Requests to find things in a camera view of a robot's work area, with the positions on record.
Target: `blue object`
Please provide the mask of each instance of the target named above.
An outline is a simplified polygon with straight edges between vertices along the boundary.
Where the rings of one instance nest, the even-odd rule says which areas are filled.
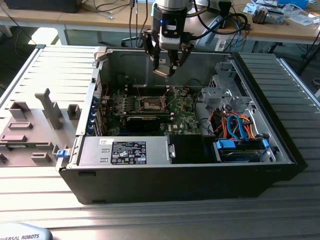
[[[64,158],[64,159],[67,159],[70,157],[69,155],[69,149],[61,149],[61,150],[58,150],[56,152],[56,157],[57,158]]]
[[[235,25],[236,25],[236,27],[239,29],[240,27],[239,27],[239,24],[236,22],[236,20],[234,20],[233,18],[231,18],[232,19],[232,21],[235,23]],[[238,31],[238,38],[237,38],[237,40],[236,40],[236,43],[235,43],[235,46],[234,46],[234,49],[232,50],[232,52],[234,52],[236,49],[237,49],[237,47],[238,47],[238,44],[239,44],[239,39],[240,39],[240,33],[241,31]]]
[[[308,0],[278,0],[278,4],[281,5],[287,5],[287,4],[293,4],[297,5],[299,8],[305,9],[308,4]]]
[[[235,149],[236,148],[236,144],[233,140],[229,140],[229,139],[219,139],[216,142],[216,147],[218,149]]]
[[[231,124],[232,117],[235,117],[235,118],[238,120],[239,131],[240,131],[241,137],[242,137],[245,141],[249,141],[249,138],[247,137],[246,133],[244,132],[241,119],[240,119],[237,115],[235,115],[235,114],[230,115],[230,116],[228,117],[227,122],[226,122],[226,127],[228,128],[229,134],[230,134],[232,137],[234,137],[235,140],[239,141],[239,138],[231,131],[230,124]]]
[[[0,239],[6,240],[52,240],[52,233],[45,228],[32,226],[22,222],[0,224]]]
[[[266,149],[269,147],[269,142],[268,142],[267,139],[263,139],[263,140],[262,140],[262,143],[263,143],[263,145],[264,145],[264,147],[265,147]]]

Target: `blue latch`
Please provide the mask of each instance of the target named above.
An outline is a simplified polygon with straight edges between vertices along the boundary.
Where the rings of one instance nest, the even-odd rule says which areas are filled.
[[[64,158],[64,159],[68,159],[70,157],[70,149],[61,149],[61,150],[58,150],[56,152],[56,157],[57,158]]]
[[[264,147],[265,147],[266,149],[269,147],[269,142],[268,142],[267,139],[263,139],[263,140],[262,140],[262,143],[263,143],[263,145],[264,145]]]
[[[233,140],[221,139],[216,142],[216,147],[218,149],[235,149],[236,144]]]

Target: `metal slotted surface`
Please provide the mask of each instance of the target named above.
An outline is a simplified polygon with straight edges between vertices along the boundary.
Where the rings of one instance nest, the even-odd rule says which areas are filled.
[[[9,108],[14,101],[26,102],[29,108],[42,109],[41,102],[35,93],[46,88],[50,90],[50,99],[57,102],[61,109],[69,104],[78,104],[80,108],[88,91],[92,78],[95,47],[77,46],[46,46],[36,48],[25,65],[22,74],[16,76],[10,85],[0,108],[0,130],[12,116]]]
[[[286,73],[281,65],[274,65]],[[272,92],[268,88],[272,85],[261,87]],[[275,91],[290,92],[289,88]],[[273,104],[278,114],[309,114],[316,109],[297,105],[301,111],[290,112],[285,105]],[[295,140],[309,139],[299,134],[317,137],[311,129],[288,131],[298,136]],[[54,167],[0,168],[0,222],[48,228],[55,240],[318,240],[319,153],[310,153],[309,167],[303,173],[278,182],[258,198],[192,202],[82,205]]]
[[[303,158],[318,161],[319,102],[282,59],[277,59],[273,54],[240,55]]]

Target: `sticker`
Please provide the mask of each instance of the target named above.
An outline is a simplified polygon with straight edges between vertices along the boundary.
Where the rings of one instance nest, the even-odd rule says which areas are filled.
[[[147,164],[146,142],[145,141],[114,141],[112,143],[111,164],[113,165]]]
[[[113,138],[100,138],[99,145],[111,145],[113,142]]]

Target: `gray plastic part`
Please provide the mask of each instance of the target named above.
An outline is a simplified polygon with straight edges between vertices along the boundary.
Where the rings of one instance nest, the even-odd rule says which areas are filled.
[[[78,104],[69,104],[67,113],[70,120],[78,120],[81,115],[81,110]]]
[[[21,222],[0,224],[0,239],[8,240],[52,240],[52,233],[45,228],[32,226]]]
[[[32,124],[29,121],[10,122],[8,128],[10,130],[28,130],[32,129]]]
[[[0,151],[10,151],[10,148],[8,148],[5,144],[1,144]]]
[[[45,163],[45,162],[50,163],[51,162],[51,158],[48,155],[48,153],[46,153],[46,152],[33,152],[31,159],[35,163]]]
[[[5,164],[7,162],[7,158],[5,157],[5,155],[3,155],[2,153],[0,153],[0,161]]]
[[[49,97],[50,90],[46,88],[43,93],[35,93],[34,96],[39,99],[43,105],[46,116],[52,124],[53,129],[58,130],[62,127],[57,111]]]
[[[61,110],[60,110],[60,108],[59,108],[59,106],[58,106],[58,103],[55,102],[55,101],[52,102],[52,103],[53,103],[53,108],[54,108],[54,110],[56,111],[56,114],[59,116],[59,118],[62,117],[62,112],[61,112]],[[48,118],[48,115],[46,114],[46,111],[45,111],[45,110],[42,110],[42,112],[43,112],[45,118],[47,119],[47,118]]]
[[[36,144],[35,147],[40,150],[52,150],[54,149],[54,145],[52,142],[48,142],[47,144]]]
[[[25,120],[24,112],[30,111],[29,107],[24,101],[15,101],[9,108],[10,113],[16,120]]]
[[[25,135],[3,135],[1,138],[1,142],[25,142],[27,141],[27,137]]]

